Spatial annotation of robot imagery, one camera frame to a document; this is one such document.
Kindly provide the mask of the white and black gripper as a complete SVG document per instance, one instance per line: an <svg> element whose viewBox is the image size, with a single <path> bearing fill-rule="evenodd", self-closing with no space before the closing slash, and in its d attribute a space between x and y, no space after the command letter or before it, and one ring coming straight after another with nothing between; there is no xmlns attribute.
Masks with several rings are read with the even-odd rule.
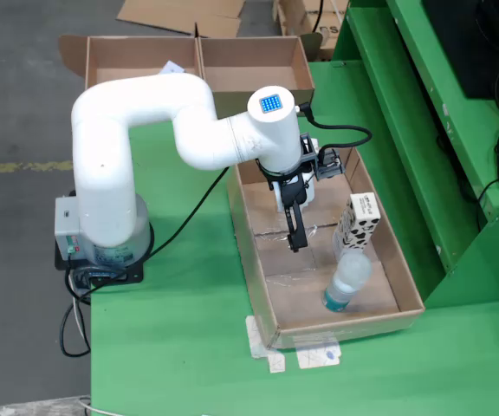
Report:
<svg viewBox="0 0 499 416"><path fill-rule="evenodd" d="M305 191L284 190L282 196L280 184L277 181L274 182L276 210L278 213L285 212L288 225L288 244L293 252L298 252L299 249L308 246L301 209L303 210L314 200L314 173L304 172L302 179L306 186Z"/></svg>

